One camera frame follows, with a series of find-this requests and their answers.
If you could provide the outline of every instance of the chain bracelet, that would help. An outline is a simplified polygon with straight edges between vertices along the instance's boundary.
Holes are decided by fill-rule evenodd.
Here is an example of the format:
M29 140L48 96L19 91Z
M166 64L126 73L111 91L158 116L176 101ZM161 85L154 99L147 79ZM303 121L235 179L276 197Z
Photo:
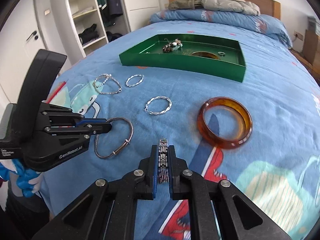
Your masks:
M133 84L133 85L129 85L128 82L130 81L130 79L132 79L132 78L134 78L134 77L141 77L141 79L140 79L139 82L137 82L137 83L135 83L135 84ZM144 75L133 75L133 76L131 76L130 78L128 78L128 80L127 80L127 82L125 83L125 85L126 85L127 87L129 87L129 88L135 87L135 86L139 85L139 84L143 81L143 78L144 78Z
M101 83L100 85L96 86L96 82L99 79L101 79L102 77L105 77L106 79L104 80L103 83ZM118 91L115 91L115 92L102 92L102 91L99 91L97 88L99 88L102 85L104 85L109 80L109 78L112 79L119 86ZM111 74L101 74L100 76L98 76L93 82L93 87L99 94L102 94L102 95L114 95L114 94L118 94L118 93L120 93L122 91L122 86L119 84L119 82L115 78L112 77Z
M148 111L148 106L150 105L150 103L151 103L153 100L156 100L156 99L159 99L159 98L168 100L169 106L167 107L167 109L165 109L165 110L163 110L163 111L161 111L161 112L159 112L159 113L158 113L158 112ZM151 99L148 101L148 103L146 104L146 108L144 109L144 111L145 111L145 112L149 112L149 114L159 115L159 114L164 114L165 112L169 111L170 108L171 108L171 106L172 106L172 102L171 102L170 98L167 98L167 97L165 97L165 96L159 96L159 97L151 98Z

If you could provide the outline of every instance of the gray jacket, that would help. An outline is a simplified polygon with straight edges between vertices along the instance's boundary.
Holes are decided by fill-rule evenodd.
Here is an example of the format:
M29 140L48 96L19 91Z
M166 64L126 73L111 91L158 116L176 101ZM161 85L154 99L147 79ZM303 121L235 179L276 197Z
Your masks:
M260 15L260 8L252 2L235 0L202 0L202 6L210 11L238 12L247 15Z

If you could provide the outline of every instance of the blue bedspread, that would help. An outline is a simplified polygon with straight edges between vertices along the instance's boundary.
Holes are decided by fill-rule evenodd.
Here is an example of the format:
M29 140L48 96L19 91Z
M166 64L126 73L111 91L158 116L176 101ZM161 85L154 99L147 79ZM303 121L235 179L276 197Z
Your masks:
M159 33L239 40L247 65L243 83L201 73L121 65L121 52ZM120 82L120 94L96 95L92 81L102 73L111 73ZM127 78L134 74L144 74L144 81L134 88L126 87ZM293 240L302 239L319 218L320 89L279 41L222 24L159 22L94 51L63 73L55 85L61 81L67 85L54 99L57 104L71 105L74 112L86 117L95 112L100 118L125 117L133 123L134 134L131 144L118 156L99 159L91 138L87 152L45 173L41 193L55 215L96 179L112 181L137 168L139 161L150 155L151 146L165 137L190 169L213 181L231 180ZM114 91L117 85L108 81L101 88ZM147 101L155 96L169 97L171 110L158 116L144 112ZM240 148L213 148L198 132L199 108L218 96L239 101L251 114L252 134ZM157 112L166 107L166 100L156 100L149 109ZM233 124L220 112L207 118L211 129L220 135L227 134ZM128 133L125 123L115 122L110 133L100 136L100 153L111 153ZM154 201L138 202L136 222L138 240L190 237L186 202L171 201L166 184L158 185Z

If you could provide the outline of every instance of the amber bangle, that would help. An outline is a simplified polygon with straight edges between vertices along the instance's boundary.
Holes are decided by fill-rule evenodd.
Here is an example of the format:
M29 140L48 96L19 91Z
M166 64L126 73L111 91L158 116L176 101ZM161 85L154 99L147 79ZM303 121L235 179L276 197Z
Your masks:
M244 132L240 135L239 138L227 140L215 135L210 130L207 123L205 122L204 113L208 109L215 106L228 106L237 111L242 116L245 127ZM233 149L239 147L247 141L252 131L252 120L247 109L239 102L225 97L211 98L206 101L199 110L197 123L202 137L207 140L212 146L217 146L222 149Z

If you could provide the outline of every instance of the folded clothes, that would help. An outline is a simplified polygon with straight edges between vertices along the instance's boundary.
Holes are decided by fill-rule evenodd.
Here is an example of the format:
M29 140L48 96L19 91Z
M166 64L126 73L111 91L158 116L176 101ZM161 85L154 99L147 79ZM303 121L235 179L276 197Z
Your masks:
M245 0L174 0L168 6L170 11L195 10L204 8L210 11L237 12L246 15L260 15L260 8Z
M97 25L92 24L89 28L86 28L82 33L79 34L79 38L82 45L99 37L98 32L95 30L96 28Z
M195 10L202 8L201 0L174 0L168 6L170 11L175 11L179 9L191 9Z

